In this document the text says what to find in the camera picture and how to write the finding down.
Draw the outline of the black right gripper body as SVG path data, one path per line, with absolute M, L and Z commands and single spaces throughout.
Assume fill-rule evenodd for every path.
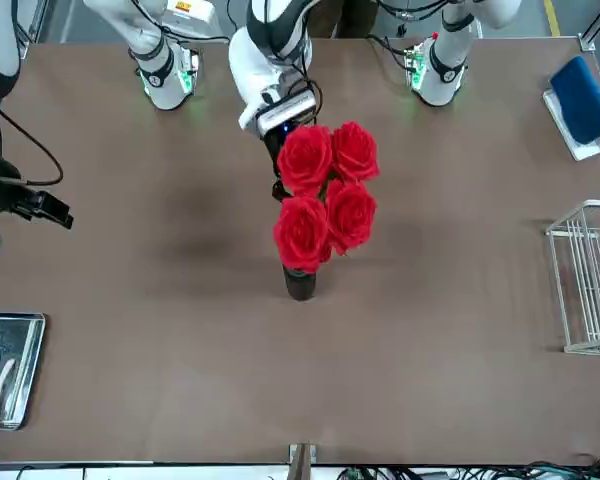
M 29 218 L 30 212 L 25 206 L 26 200 L 30 197 L 29 190 L 22 185 L 5 183 L 2 177 L 7 179 L 21 179 L 18 170 L 0 171 L 0 213 L 11 213 L 21 218 Z

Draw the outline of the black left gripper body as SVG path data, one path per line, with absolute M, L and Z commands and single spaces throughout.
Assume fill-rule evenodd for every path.
M 275 173 L 279 172 L 278 168 L 278 156 L 284 146 L 284 143 L 290 133 L 293 132 L 292 127 L 275 127 L 274 129 L 269 130 L 263 136 L 263 142 L 267 148 L 267 151 L 271 157 L 273 164 L 273 171 Z

